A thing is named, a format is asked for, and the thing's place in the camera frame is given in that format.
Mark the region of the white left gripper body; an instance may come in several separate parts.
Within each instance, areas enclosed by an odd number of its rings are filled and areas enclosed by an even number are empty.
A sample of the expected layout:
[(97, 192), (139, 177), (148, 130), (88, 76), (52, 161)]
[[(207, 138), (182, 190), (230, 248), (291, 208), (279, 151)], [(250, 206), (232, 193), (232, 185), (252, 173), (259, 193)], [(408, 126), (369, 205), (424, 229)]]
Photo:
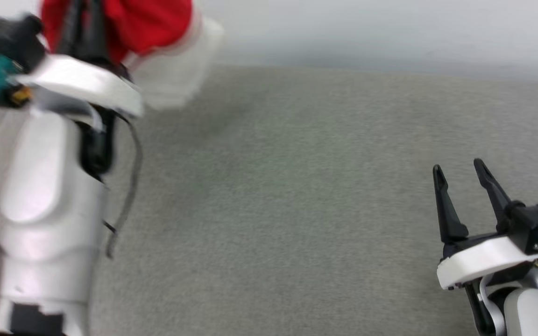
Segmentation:
[(47, 55), (30, 74), (17, 75), (16, 81), (32, 90), (32, 102), (41, 111), (89, 115), (98, 132), (105, 126), (96, 106), (125, 116), (144, 115), (144, 100), (135, 84), (71, 56)]

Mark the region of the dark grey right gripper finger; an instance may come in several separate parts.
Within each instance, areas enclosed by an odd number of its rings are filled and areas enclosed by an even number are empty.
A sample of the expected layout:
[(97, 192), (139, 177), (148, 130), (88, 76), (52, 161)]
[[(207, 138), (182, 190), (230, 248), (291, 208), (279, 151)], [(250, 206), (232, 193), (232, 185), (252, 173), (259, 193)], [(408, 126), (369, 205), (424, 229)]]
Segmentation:
[(474, 159), (473, 164), (480, 185), (486, 189), (495, 213), (497, 221), (496, 232), (508, 232), (511, 226), (512, 212), (517, 208), (524, 208), (525, 204), (519, 200), (511, 200), (508, 197), (482, 159)]
[(440, 165), (433, 166), (432, 175), (441, 242), (455, 243), (466, 240), (469, 231), (455, 211), (448, 194), (448, 183)]

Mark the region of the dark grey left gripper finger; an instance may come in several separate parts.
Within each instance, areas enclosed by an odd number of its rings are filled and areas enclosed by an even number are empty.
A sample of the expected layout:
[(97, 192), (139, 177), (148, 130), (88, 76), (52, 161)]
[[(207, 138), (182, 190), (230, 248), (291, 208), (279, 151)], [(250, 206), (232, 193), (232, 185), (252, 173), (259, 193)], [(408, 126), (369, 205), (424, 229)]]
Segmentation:
[(71, 0), (64, 15), (63, 28), (58, 41), (58, 54), (74, 56), (83, 27), (85, 0)]
[(88, 22), (84, 33), (84, 57), (88, 62), (110, 62), (106, 45), (103, 0), (88, 2)]

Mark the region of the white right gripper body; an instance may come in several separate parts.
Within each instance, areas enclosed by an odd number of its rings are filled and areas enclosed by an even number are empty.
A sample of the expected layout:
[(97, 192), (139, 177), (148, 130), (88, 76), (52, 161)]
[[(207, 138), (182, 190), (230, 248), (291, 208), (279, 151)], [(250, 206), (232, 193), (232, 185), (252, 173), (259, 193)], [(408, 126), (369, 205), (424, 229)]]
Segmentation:
[(452, 243), (444, 244), (442, 261), (436, 276), (442, 289), (449, 289), (477, 278), (510, 269), (523, 262), (538, 259), (538, 253), (527, 255), (510, 238), (491, 238), (472, 247), (453, 253)]

